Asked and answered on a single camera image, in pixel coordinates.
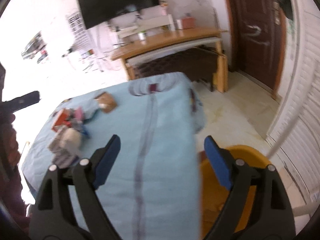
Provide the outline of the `left hand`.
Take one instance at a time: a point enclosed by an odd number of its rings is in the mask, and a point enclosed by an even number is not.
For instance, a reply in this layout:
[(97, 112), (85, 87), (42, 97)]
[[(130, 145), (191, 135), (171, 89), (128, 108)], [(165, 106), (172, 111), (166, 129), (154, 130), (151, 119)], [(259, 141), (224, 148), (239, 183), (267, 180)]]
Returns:
[(7, 183), (20, 161), (16, 131), (12, 126), (14, 114), (1, 115), (1, 178)]

